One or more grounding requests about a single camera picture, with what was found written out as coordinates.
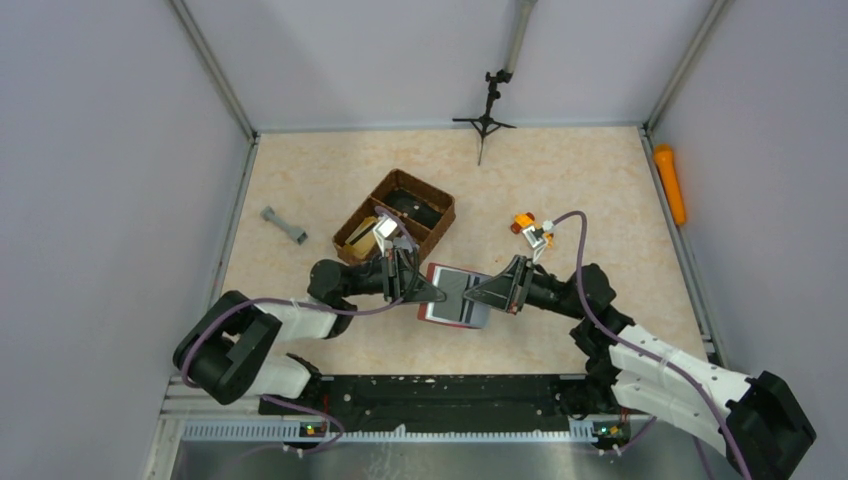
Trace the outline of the red leather card holder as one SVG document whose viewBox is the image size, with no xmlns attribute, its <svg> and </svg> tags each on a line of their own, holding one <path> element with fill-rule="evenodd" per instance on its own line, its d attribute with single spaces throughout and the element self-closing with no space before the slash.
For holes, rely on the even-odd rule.
<svg viewBox="0 0 848 480">
<path fill-rule="evenodd" d="M 483 329 L 488 325 L 491 308 L 485 304 L 467 300 L 464 293 L 484 280 L 488 280 L 489 275 L 430 263 L 426 278 L 446 295 L 446 299 L 421 304 L 417 314 L 418 320 L 474 330 Z"/>
</svg>

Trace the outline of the brown woven divided basket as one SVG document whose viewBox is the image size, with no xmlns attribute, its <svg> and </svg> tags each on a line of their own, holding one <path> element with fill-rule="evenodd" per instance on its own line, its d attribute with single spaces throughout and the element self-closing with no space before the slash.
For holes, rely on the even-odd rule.
<svg viewBox="0 0 848 480">
<path fill-rule="evenodd" d="M 395 189 L 407 190 L 441 212 L 443 216 L 437 226 L 434 229 L 424 227 L 407 217 L 405 214 L 401 214 L 398 210 L 384 203 L 383 200 L 386 195 Z M 411 234 L 415 244 L 418 246 L 420 258 L 424 260 L 433 252 L 436 245 L 442 240 L 449 227 L 456 219 L 455 205 L 456 199 L 450 193 L 404 170 L 393 169 L 389 171 L 389 173 L 365 197 L 362 203 L 345 221 L 342 227 L 340 227 L 340 229 L 333 235 L 332 245 L 335 248 L 337 257 L 342 262 L 349 265 L 362 263 L 366 259 L 356 260 L 349 254 L 345 253 L 343 251 L 343 243 L 363 219 L 368 216 L 378 218 L 380 214 L 386 210 L 402 222 L 406 231 Z M 376 246 L 368 258 L 372 257 L 377 252 L 378 248 Z"/>
</svg>

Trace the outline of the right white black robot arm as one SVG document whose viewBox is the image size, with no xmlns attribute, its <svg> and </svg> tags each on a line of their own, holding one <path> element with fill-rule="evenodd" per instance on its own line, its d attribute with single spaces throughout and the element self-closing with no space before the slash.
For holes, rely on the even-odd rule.
<svg viewBox="0 0 848 480">
<path fill-rule="evenodd" d="M 509 314 L 532 306 L 578 320 L 570 335 L 587 374 L 619 406 L 694 436 L 746 479 L 790 478 L 817 439 L 785 380 L 730 371 L 664 342 L 613 306 L 616 292 L 597 264 L 562 281 L 516 256 L 464 296 Z"/>
</svg>

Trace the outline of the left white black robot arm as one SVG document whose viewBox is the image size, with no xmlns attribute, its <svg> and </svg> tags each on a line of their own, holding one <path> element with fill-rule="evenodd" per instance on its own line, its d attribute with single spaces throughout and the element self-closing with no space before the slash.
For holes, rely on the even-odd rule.
<svg viewBox="0 0 848 480">
<path fill-rule="evenodd" d="M 443 302 L 447 295 L 420 272 L 417 252 L 394 248 L 386 256 L 347 265 L 320 260 L 311 269 L 304 299 L 250 299 L 225 292 L 176 347 L 172 363 L 184 384 L 229 405 L 251 391 L 300 397 L 317 371 L 287 355 L 275 373 L 266 364 L 272 348 L 301 339 L 339 336 L 363 310 L 348 297 L 381 295 L 385 309 Z"/>
</svg>

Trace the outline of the gold cards pile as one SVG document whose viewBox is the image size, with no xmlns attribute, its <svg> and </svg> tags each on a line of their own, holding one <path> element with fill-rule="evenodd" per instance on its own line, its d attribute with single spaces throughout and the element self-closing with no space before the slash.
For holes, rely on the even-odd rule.
<svg viewBox="0 0 848 480">
<path fill-rule="evenodd" d="M 343 251 L 356 260 L 367 259 L 376 247 L 376 237 L 373 230 L 377 218 L 368 216 L 354 229 L 343 243 Z"/>
</svg>

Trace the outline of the black cards pile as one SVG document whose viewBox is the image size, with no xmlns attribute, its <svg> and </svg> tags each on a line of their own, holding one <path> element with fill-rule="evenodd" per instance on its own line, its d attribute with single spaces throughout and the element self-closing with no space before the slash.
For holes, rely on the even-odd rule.
<svg viewBox="0 0 848 480">
<path fill-rule="evenodd" d="M 429 229 L 434 229 L 443 216 L 423 199 L 404 189 L 390 191 L 383 202 Z"/>
</svg>

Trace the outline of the orange yellow toy car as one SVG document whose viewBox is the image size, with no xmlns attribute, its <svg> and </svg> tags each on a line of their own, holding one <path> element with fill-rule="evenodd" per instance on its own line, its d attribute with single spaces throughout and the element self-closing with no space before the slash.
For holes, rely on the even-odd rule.
<svg viewBox="0 0 848 480">
<path fill-rule="evenodd" d="M 520 231 L 524 227 L 526 227 L 530 224 L 541 225 L 543 222 L 544 221 L 542 221 L 542 222 L 537 221 L 535 215 L 532 212 L 519 213 L 519 214 L 516 214 L 514 216 L 513 221 L 511 223 L 509 229 L 514 235 L 518 235 L 518 236 L 521 236 L 522 238 L 524 238 L 520 233 Z"/>
</svg>

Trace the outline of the grey toy block bar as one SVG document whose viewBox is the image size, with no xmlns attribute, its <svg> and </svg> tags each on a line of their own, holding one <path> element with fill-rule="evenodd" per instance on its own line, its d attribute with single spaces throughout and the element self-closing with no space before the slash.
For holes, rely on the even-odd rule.
<svg viewBox="0 0 848 480">
<path fill-rule="evenodd" d="M 308 234 L 304 229 L 286 222 L 270 206 L 266 206 L 261 210 L 260 217 L 279 228 L 297 245 L 302 245 L 308 239 Z"/>
</svg>

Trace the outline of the orange flashlight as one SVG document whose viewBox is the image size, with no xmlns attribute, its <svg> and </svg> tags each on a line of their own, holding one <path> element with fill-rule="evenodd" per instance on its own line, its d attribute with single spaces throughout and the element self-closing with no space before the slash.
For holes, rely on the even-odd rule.
<svg viewBox="0 0 848 480">
<path fill-rule="evenodd" d="M 674 152 L 668 144 L 660 144 L 654 149 L 653 159 L 664 189 L 674 224 L 676 226 L 682 226 L 687 221 L 687 214 L 683 201 L 682 190 L 677 178 Z"/>
</svg>

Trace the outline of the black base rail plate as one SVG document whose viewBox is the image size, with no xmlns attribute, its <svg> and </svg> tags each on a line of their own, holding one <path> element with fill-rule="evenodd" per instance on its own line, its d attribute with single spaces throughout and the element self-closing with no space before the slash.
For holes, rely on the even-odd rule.
<svg viewBox="0 0 848 480">
<path fill-rule="evenodd" d="M 611 391 L 583 374 L 337 375 L 296 399 L 350 433 L 529 433 L 566 431 L 588 418 L 629 417 Z"/>
</svg>

